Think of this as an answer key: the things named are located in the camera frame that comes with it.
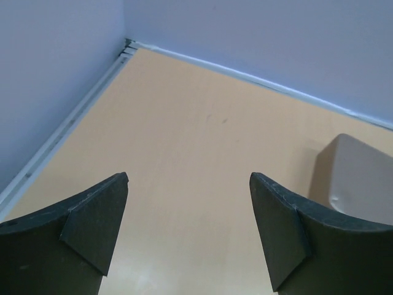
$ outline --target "wall molding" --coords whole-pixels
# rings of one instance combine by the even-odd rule
[[[268,80],[250,75],[250,74],[246,74],[244,72],[237,71],[235,69],[227,68],[225,66],[217,65],[217,64],[211,63],[209,61],[200,60],[200,59],[193,58],[193,57],[190,57],[187,55],[183,55],[183,54],[180,54],[177,52],[173,52],[170,50],[159,48],[154,45],[144,44],[142,42],[138,42],[138,41],[134,41],[134,40],[128,40],[128,42],[129,42],[129,46],[134,49],[139,49],[139,48],[148,49],[153,52],[157,52],[157,53],[166,55],[168,57],[173,57],[178,60],[186,61],[187,63],[191,63],[193,65],[201,66],[202,68],[210,69],[210,70],[215,71],[217,73],[221,73],[221,74],[224,74],[224,75],[227,75],[230,77],[234,77],[234,78],[237,78],[239,80],[242,80],[242,81],[245,81],[245,82],[248,82],[251,84],[255,84],[255,85],[270,89],[270,90],[274,90],[276,92],[291,96],[291,97],[296,98],[298,100],[302,100],[304,102],[313,104],[315,106],[319,106],[324,109],[328,109],[328,110],[331,110],[331,111],[334,111],[334,112],[337,112],[340,114],[344,114],[349,117],[352,117],[352,118],[355,118],[358,120],[362,120],[362,121],[368,122],[370,124],[373,124],[373,125],[376,125],[379,127],[393,130],[393,122],[381,120],[379,118],[372,117],[372,116],[368,116],[364,113],[354,112],[350,109],[343,108],[337,104],[329,103],[328,101],[325,101],[321,98],[318,98],[318,97],[300,92],[298,90],[274,83],[272,81],[268,81]]]
[[[101,94],[107,89],[118,73],[123,69],[128,60],[134,55],[136,49],[126,47],[104,73],[98,82],[81,99],[67,118],[60,124],[51,137],[41,146],[30,161],[11,180],[8,186],[0,193],[0,221],[9,214],[22,195],[38,177],[48,164],[56,151],[63,145],[66,138],[74,131],[79,122],[95,104]]]

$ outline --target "white baseboard trim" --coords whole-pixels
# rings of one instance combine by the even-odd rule
[[[67,116],[51,137],[25,165],[25,167],[23,167],[18,175],[0,193],[0,221],[4,220],[11,209],[17,204],[22,195],[34,182],[50,159],[55,155],[56,151],[63,145],[66,138],[77,127],[79,122],[113,81],[116,75],[126,65],[127,61],[133,56],[135,51],[135,49],[127,47],[119,55],[113,65],[82,98],[70,115]]]
[[[160,53],[160,54],[164,54],[168,57],[173,57],[178,60],[183,60],[183,61],[186,61],[187,63],[201,66],[202,68],[210,69],[212,71],[215,71],[215,72],[218,72],[218,73],[230,76],[230,77],[235,77],[239,80],[246,81],[248,83],[256,84],[256,85],[274,90],[276,92],[283,93],[285,95],[305,101],[305,102],[313,104],[315,106],[329,109],[331,111],[335,111],[340,114],[344,114],[349,117],[353,117],[355,119],[366,121],[366,122],[371,123],[373,125],[377,125],[377,126],[380,126],[380,127],[386,128],[386,129],[393,130],[393,122],[381,120],[381,119],[378,119],[378,118],[375,118],[372,116],[368,116],[366,114],[354,112],[350,109],[342,108],[341,106],[338,106],[333,103],[329,103],[328,101],[322,100],[318,97],[300,92],[300,91],[292,89],[292,88],[288,88],[286,86],[283,86],[283,85],[280,85],[280,84],[277,84],[277,83],[274,83],[274,82],[271,82],[271,81],[268,81],[265,79],[255,77],[250,74],[246,74],[246,73],[237,71],[235,69],[231,69],[231,68],[227,68],[225,66],[217,65],[217,64],[211,63],[209,61],[199,60],[197,58],[189,57],[187,55],[172,52],[172,51],[169,51],[169,50],[166,50],[163,48],[159,48],[154,45],[144,44],[144,43],[141,43],[138,41],[130,41],[130,47],[133,47],[135,49],[138,49],[138,48],[148,49],[148,50]]]

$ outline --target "light wood floor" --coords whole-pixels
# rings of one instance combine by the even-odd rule
[[[393,155],[389,131],[138,50],[8,219],[126,171],[100,295],[270,295],[249,175],[306,195],[315,156],[339,133]]]

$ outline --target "beige box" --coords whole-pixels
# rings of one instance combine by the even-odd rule
[[[340,134],[317,156],[309,199],[353,217],[393,225],[393,158]]]

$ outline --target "light blue wall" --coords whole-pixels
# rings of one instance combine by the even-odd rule
[[[125,0],[127,36],[393,124],[393,1]]]
[[[124,46],[122,0],[0,1],[0,191]]]

